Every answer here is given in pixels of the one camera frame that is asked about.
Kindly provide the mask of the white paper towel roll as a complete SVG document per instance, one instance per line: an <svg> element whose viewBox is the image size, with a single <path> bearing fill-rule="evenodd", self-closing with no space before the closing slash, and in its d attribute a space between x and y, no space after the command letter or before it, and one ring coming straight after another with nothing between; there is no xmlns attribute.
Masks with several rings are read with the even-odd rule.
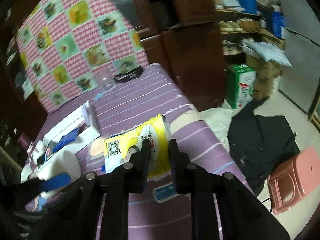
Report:
<svg viewBox="0 0 320 240"><path fill-rule="evenodd" d="M52 179L61 173L70 176L70 183L81 177L80 164L77 157L71 152L63 151L54 154L35 172L36 176L42 180Z"/></svg>

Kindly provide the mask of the yellow tissue pack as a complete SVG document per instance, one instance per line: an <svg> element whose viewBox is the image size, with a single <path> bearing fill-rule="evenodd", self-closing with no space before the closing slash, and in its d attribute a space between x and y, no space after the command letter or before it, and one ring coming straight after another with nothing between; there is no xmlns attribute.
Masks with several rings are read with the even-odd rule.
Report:
<svg viewBox="0 0 320 240"><path fill-rule="evenodd" d="M126 133L104 140L105 172L128 163L133 153L142 149L145 139L150 142L148 181L160 181L171 175L168 157L171 131L165 116L158 114Z"/></svg>

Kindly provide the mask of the white black plush toy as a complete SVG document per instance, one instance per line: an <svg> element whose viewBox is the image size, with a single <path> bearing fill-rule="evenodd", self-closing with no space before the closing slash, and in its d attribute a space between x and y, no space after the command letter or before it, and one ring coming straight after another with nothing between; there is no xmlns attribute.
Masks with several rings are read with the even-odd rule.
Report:
<svg viewBox="0 0 320 240"><path fill-rule="evenodd" d="M44 164L44 155L47 150L49 142L39 140L33 149L29 152L27 162L22 168L20 174L21 182L26 182L32 178L37 177L39 168Z"/></svg>

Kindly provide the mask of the blue printed sachet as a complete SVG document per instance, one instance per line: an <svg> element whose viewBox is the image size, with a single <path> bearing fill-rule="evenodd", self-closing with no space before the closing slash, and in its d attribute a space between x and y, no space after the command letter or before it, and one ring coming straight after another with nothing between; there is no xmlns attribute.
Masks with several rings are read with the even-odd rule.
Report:
<svg viewBox="0 0 320 240"><path fill-rule="evenodd" d="M61 150L63 147L68 145L69 143L74 142L78 137L79 130L80 130L80 128L77 127L75 129L73 129L71 132L64 135L60 139L60 141L53 147L52 153L56 153L59 150Z"/></svg>

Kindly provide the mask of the small bandage packet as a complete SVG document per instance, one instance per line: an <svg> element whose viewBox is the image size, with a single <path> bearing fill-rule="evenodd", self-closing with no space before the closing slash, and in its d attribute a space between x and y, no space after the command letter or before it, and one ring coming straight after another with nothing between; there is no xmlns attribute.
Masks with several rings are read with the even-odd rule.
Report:
<svg viewBox="0 0 320 240"><path fill-rule="evenodd" d="M153 189L153 197L157 203L167 202L177 196L178 194L176 193L176 190L172 181L165 185L162 185Z"/></svg>

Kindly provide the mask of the purple patterned tablecloth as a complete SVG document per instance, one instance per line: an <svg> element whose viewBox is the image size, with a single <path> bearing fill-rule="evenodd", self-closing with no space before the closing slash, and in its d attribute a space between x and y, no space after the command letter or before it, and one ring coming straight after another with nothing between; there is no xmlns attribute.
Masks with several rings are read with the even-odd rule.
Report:
<svg viewBox="0 0 320 240"><path fill-rule="evenodd" d="M242 183L246 182L196 108L159 64L149 65L139 78L118 84L109 92L97 88L66 103L48 115L37 140L86 102L92 105L100 134L105 137L128 131L162 114L179 150L189 155L193 163L214 174L231 172ZM170 177L151 181L143 194L129 196L129 239L191 238L189 198L178 195L162 203L154 198L154 189L169 182Z"/></svg>

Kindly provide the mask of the white shallow box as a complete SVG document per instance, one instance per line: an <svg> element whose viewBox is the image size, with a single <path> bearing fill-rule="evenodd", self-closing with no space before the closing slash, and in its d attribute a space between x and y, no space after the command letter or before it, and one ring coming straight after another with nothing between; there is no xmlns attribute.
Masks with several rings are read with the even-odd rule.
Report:
<svg viewBox="0 0 320 240"><path fill-rule="evenodd" d="M75 140L63 146L58 153L67 151L72 154L88 146L93 140L100 137L98 122L92 105L87 101L62 121L55 125L43 137L44 146L48 147L50 143L58 145L59 141L68 134L74 132Z"/></svg>

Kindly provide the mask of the dark garment on floor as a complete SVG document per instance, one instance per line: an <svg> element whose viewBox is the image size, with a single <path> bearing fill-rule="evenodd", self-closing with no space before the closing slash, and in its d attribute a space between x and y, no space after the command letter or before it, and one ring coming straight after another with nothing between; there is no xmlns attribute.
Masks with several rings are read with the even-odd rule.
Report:
<svg viewBox="0 0 320 240"><path fill-rule="evenodd" d="M297 134L285 116L254 114L254 110L268 99L254 99L233 116L227 135L229 153L256 196L280 164L300 153Z"/></svg>

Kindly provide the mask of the black clip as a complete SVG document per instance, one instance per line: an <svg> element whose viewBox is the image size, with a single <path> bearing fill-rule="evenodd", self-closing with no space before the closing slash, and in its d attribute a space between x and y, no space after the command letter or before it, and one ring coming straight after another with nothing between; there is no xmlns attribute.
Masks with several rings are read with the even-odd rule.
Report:
<svg viewBox="0 0 320 240"><path fill-rule="evenodd" d="M133 79L139 78L143 72L144 69L141 66L139 66L129 72L118 74L113 79L116 83L126 83Z"/></svg>

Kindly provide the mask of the clear glass cup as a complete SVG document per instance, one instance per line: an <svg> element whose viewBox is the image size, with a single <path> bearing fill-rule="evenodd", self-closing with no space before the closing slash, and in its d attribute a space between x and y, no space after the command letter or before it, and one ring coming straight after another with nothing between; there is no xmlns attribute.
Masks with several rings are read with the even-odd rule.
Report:
<svg viewBox="0 0 320 240"><path fill-rule="evenodd" d="M107 92L116 86L112 73L108 67L101 67L94 72L96 81L103 91Z"/></svg>

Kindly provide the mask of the pink plastic stool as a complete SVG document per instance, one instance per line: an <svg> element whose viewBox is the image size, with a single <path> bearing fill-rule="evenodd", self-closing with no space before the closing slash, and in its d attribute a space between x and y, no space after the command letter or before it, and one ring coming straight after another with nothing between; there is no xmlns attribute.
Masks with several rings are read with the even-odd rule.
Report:
<svg viewBox="0 0 320 240"><path fill-rule="evenodd" d="M319 156L307 147L280 164L267 178L275 215L291 209L319 184Z"/></svg>

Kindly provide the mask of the green white carton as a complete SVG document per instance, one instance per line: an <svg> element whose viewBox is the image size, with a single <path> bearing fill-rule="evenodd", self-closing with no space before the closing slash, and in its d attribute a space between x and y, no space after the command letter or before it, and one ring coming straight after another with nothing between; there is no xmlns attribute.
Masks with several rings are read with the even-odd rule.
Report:
<svg viewBox="0 0 320 240"><path fill-rule="evenodd" d="M245 64L228 67L226 101L232 109L244 107L253 100L255 80L256 71Z"/></svg>

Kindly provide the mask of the checkered fruit pattern cushion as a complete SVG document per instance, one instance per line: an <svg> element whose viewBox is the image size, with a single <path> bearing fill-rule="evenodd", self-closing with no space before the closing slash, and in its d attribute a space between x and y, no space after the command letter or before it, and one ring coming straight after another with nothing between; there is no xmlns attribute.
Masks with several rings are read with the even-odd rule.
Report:
<svg viewBox="0 0 320 240"><path fill-rule="evenodd" d="M41 0L17 33L27 81L47 112L149 62L138 33L111 0Z"/></svg>

